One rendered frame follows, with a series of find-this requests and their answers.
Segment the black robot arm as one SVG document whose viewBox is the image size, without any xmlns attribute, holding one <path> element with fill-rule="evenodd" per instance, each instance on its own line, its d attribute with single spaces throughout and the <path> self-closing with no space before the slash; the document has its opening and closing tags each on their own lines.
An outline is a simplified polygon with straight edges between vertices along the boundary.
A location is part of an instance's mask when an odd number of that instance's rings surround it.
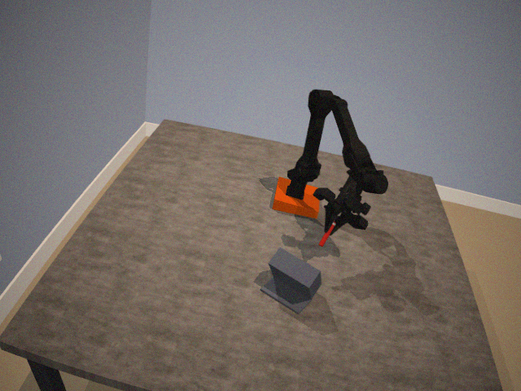
<svg viewBox="0 0 521 391">
<path fill-rule="evenodd" d="M 330 111 L 333 112 L 339 133 L 343 140 L 342 155 L 344 164 L 351 169 L 346 171 L 349 176 L 345 183 L 353 185 L 361 192 L 382 195 L 388 187 L 387 178 L 382 170 L 377 170 L 370 159 L 366 145 L 357 136 L 355 126 L 348 110 L 348 103 L 339 96 L 333 95 L 330 90 L 312 90 L 309 92 L 309 111 L 311 117 L 305 139 L 304 153 L 296 162 L 294 169 L 287 171 L 291 180 L 287 186 L 287 196 L 296 199 L 304 199 L 304 190 L 307 182 L 313 182 L 320 174 L 321 164 L 318 163 L 317 153 L 320 146 L 325 118 Z M 366 202 L 361 203 L 361 197 L 357 198 L 349 190 L 340 200 L 352 209 L 353 213 L 366 215 L 371 206 Z"/>
</svg>

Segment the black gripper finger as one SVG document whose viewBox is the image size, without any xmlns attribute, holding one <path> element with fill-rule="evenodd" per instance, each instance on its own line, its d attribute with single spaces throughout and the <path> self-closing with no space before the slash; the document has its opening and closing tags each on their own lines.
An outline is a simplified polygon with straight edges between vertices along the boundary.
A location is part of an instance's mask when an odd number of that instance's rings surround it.
<svg viewBox="0 0 521 391">
<path fill-rule="evenodd" d="M 341 211 L 339 209 L 337 209 L 335 206 L 324 205 L 323 208 L 325 208 L 325 229 L 324 229 L 324 232 L 328 232 L 328 230 L 331 228 L 334 220 L 341 213 Z"/>
<path fill-rule="evenodd" d="M 335 219 L 336 225 L 333 228 L 333 230 L 331 231 L 330 235 L 334 234 L 343 224 L 345 224 L 347 222 L 353 223 L 354 221 L 348 217 L 337 216 Z"/>
</svg>

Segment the red peg with white band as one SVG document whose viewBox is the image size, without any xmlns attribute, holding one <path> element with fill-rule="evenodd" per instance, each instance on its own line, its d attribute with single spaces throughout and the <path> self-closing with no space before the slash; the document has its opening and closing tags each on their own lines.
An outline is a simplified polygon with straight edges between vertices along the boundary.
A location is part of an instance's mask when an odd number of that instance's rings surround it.
<svg viewBox="0 0 521 391">
<path fill-rule="evenodd" d="M 336 223 L 333 222 L 331 228 L 328 230 L 328 232 L 325 232 L 324 236 L 322 237 L 321 241 L 319 242 L 319 245 L 323 247 L 324 243 L 326 242 L 328 236 L 330 235 L 331 231 L 335 227 Z"/>
</svg>

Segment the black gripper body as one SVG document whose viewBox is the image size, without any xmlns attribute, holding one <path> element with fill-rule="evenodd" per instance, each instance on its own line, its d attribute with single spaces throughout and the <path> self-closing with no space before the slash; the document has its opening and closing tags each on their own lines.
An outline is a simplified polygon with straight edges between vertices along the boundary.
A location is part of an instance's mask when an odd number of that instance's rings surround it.
<svg viewBox="0 0 521 391">
<path fill-rule="evenodd" d="M 348 217 L 354 221 L 353 223 L 348 222 L 348 224 L 350 224 L 351 226 L 353 226 L 356 229 L 365 230 L 368 227 L 368 221 L 366 219 L 364 219 L 361 215 L 352 214 L 351 213 L 352 209 L 350 209 L 345 204 L 345 202 L 344 202 L 344 204 L 340 203 L 340 200 L 342 199 L 342 197 L 349 190 L 353 191 L 352 195 L 355 196 L 356 198 L 358 196 L 361 197 L 361 191 L 359 189 L 357 189 L 356 187 L 354 187 L 353 185 L 350 185 L 347 183 L 344 184 L 344 187 L 341 187 L 339 189 L 340 193 L 339 193 L 337 199 L 335 199 L 335 193 L 333 193 L 327 187 L 319 187 L 313 193 L 313 195 L 316 198 L 318 198 L 319 200 L 326 200 L 328 202 L 328 204 L 327 204 L 328 206 L 335 206 L 337 209 L 339 209 L 341 211 L 341 215 L 340 215 L 341 217 Z"/>
</svg>

